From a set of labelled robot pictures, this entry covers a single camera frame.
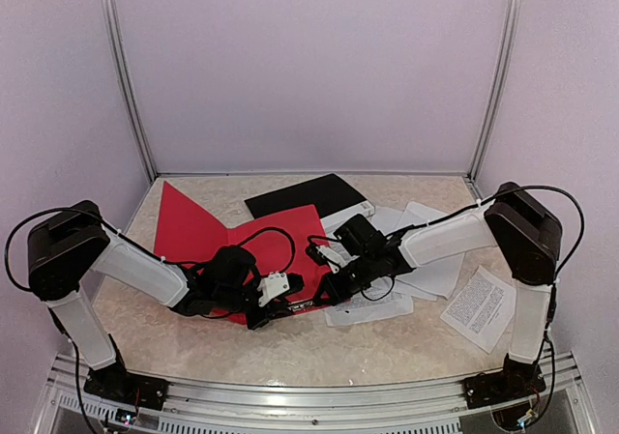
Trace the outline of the white sheet top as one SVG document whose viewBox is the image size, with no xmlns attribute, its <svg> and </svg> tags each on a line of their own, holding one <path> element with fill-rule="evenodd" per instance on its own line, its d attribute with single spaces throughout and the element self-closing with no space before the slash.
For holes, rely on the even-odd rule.
<svg viewBox="0 0 619 434">
<path fill-rule="evenodd" d="M 409 202 L 394 228 L 393 237 L 400 239 L 408 230 L 428 227 L 456 215 L 457 212 L 444 213 L 418 202 Z"/>
</svg>

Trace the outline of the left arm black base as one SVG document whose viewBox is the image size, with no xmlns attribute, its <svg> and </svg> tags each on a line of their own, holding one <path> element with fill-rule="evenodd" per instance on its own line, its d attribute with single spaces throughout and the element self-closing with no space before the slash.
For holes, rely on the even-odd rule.
<svg viewBox="0 0 619 434">
<path fill-rule="evenodd" d="M 134 408 L 161 411 L 168 393 L 169 382 L 158 377 L 130 372 L 113 337 L 110 340 L 115 351 L 115 361 L 102 369 L 89 369 L 84 390 L 98 396 Z"/>
</svg>

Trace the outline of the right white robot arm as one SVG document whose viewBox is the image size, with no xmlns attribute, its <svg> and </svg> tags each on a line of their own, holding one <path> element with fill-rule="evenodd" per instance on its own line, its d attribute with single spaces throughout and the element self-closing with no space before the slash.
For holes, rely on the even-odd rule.
<svg viewBox="0 0 619 434">
<path fill-rule="evenodd" d="M 486 351 L 496 345 L 500 333 L 512 331 L 510 365 L 498 372 L 494 388 L 503 398 L 518 397 L 532 383 L 528 365 L 538 360 L 552 321 L 563 234 L 559 219 L 533 191 L 533 186 L 509 182 L 485 200 L 389 234 L 354 216 L 335 233 L 336 242 L 351 258 L 322 276 L 313 304 L 343 304 L 378 279 L 397 279 L 457 256 L 493 249 L 509 268 L 511 284 L 479 269 L 441 318 Z"/>
</svg>

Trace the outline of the red folder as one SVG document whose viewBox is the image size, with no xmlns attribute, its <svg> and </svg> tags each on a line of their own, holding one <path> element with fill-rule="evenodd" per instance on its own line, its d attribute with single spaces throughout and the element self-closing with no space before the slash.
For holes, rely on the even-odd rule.
<svg viewBox="0 0 619 434">
<path fill-rule="evenodd" d="M 164 184 L 155 252 L 179 265 L 189 280 L 188 295 L 172 311 L 250 329 L 290 315 L 288 306 L 311 299 L 330 271 L 306 253 L 308 237 L 323 233 L 311 205 L 228 228 Z"/>
</svg>

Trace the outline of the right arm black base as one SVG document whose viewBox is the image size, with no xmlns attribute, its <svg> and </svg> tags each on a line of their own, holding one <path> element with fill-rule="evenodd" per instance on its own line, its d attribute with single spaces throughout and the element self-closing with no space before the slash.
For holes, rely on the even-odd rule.
<svg viewBox="0 0 619 434">
<path fill-rule="evenodd" d="M 541 394 L 546 383 L 537 362 L 517 362 L 506 355 L 500 370 L 467 377 L 462 388 L 467 408 L 472 410 Z"/>
</svg>

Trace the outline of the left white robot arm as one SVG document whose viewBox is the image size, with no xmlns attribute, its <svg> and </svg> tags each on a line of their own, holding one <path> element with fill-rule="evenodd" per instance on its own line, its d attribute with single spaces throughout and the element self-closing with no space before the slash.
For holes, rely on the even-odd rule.
<svg viewBox="0 0 619 434">
<path fill-rule="evenodd" d="M 80 288 L 88 273 L 112 277 L 182 316 L 242 314 L 250 329 L 288 315 L 287 296 L 304 286 L 288 270 L 260 272 L 243 245 L 221 247 L 208 261 L 168 261 L 113 228 L 89 200 L 40 216 L 27 238 L 29 288 L 117 400 L 129 398 L 135 379 Z"/>
</svg>

